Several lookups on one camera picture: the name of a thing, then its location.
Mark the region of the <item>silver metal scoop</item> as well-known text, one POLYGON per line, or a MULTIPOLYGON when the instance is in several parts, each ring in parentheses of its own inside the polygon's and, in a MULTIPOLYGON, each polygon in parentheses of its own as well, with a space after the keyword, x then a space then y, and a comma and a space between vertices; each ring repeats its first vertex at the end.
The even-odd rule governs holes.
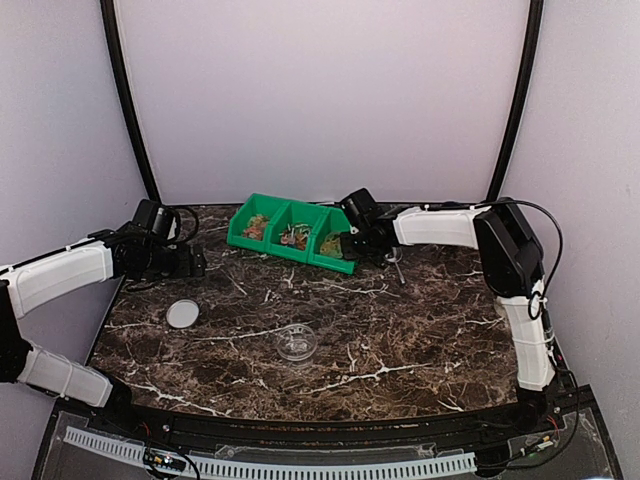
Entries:
POLYGON ((406 278, 402 272, 400 262, 402 260, 402 251, 399 247, 392 247, 391 252, 385 255, 385 261, 394 266, 399 283, 404 286, 406 278))

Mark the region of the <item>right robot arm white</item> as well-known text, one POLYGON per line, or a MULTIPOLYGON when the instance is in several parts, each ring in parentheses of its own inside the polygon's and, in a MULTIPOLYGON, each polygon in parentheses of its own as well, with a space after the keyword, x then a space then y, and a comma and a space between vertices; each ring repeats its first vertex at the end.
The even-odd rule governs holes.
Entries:
POLYGON ((386 208, 362 188, 338 206, 350 230, 340 237, 349 259, 395 262, 402 247, 459 246, 478 251, 487 287, 509 323, 517 381, 528 391, 545 390, 555 376, 554 331, 547 313, 551 280, 544 250, 522 213, 522 200, 458 202, 386 208))

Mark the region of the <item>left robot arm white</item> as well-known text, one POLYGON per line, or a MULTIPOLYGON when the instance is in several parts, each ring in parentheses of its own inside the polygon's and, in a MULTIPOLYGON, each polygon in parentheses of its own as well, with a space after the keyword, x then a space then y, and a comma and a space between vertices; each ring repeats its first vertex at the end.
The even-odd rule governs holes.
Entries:
POLYGON ((20 322, 118 279, 141 282, 199 278, 204 248, 161 235, 102 230, 23 263, 1 268, 1 382, 23 384, 86 406, 120 436, 141 427, 140 412, 123 397, 129 388, 107 373, 47 350, 23 335, 20 322))

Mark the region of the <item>green three-compartment candy bin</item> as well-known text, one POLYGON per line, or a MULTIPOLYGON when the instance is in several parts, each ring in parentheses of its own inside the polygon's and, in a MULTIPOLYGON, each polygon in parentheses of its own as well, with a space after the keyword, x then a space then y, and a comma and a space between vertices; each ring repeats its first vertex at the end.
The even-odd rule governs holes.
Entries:
POLYGON ((345 258, 340 243, 340 235, 349 231, 339 208, 254 193, 231 218, 227 243, 352 274, 356 262, 345 258))

